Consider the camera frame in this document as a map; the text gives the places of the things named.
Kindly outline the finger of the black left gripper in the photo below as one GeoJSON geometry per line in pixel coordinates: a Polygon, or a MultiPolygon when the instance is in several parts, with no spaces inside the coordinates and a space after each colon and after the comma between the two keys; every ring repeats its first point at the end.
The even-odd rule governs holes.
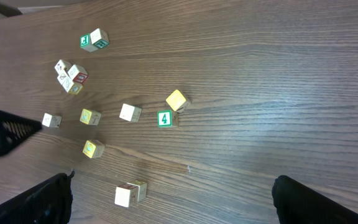
{"type": "Polygon", "coordinates": [[[0,157],[42,130],[42,123],[0,110],[0,157]]]}

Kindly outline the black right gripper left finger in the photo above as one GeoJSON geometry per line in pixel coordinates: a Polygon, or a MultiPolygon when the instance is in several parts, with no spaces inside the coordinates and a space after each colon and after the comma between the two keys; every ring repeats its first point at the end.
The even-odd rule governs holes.
{"type": "Polygon", "coordinates": [[[0,204],[0,224],[69,223],[74,175],[74,171],[59,173],[0,204]]]}

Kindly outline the bird picture blue-sided block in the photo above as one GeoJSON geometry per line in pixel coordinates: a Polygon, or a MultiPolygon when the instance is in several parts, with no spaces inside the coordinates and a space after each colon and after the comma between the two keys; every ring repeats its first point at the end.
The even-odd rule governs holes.
{"type": "Polygon", "coordinates": [[[140,202],[146,198],[147,182],[144,182],[142,180],[133,180],[133,181],[128,182],[128,184],[138,187],[138,196],[137,196],[138,202],[140,202]]]}

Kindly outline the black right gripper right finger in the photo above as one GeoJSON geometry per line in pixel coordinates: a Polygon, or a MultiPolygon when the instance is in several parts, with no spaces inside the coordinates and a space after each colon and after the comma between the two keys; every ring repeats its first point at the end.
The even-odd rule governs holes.
{"type": "Polygon", "coordinates": [[[358,224],[358,213],[281,175],[272,187],[280,224],[358,224]]]}

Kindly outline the green-sided number five block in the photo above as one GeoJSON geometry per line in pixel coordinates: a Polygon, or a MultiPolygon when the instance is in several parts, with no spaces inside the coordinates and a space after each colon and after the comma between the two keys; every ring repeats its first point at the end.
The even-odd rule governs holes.
{"type": "Polygon", "coordinates": [[[116,187],[114,203],[122,207],[130,207],[137,202],[139,188],[136,185],[121,184],[116,187]]]}

